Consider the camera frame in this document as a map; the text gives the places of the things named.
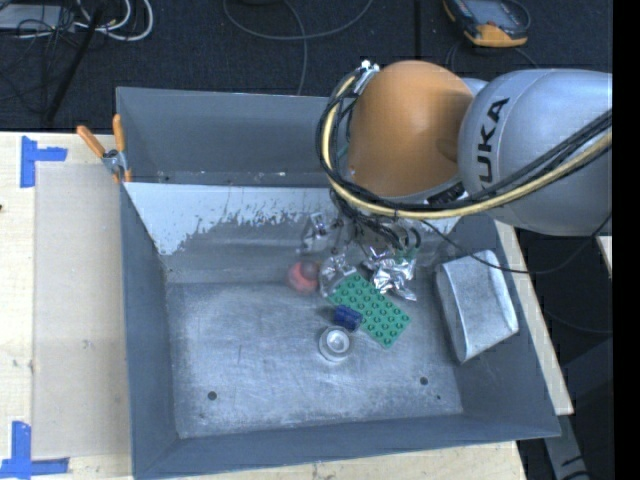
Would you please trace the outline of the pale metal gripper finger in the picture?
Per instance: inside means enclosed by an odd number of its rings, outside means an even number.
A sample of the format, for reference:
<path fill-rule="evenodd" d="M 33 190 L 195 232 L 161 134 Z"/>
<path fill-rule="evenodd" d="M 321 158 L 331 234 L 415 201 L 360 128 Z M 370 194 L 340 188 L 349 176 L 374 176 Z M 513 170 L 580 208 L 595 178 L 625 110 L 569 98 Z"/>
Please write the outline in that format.
<path fill-rule="evenodd" d="M 328 246 L 329 227 L 322 212 L 309 215 L 300 238 L 299 253 L 311 255 L 324 251 Z"/>
<path fill-rule="evenodd" d="M 345 279 L 356 273 L 357 269 L 347 258 L 346 253 L 329 256 L 320 264 L 318 275 L 320 293 L 323 296 L 332 295 Z"/>

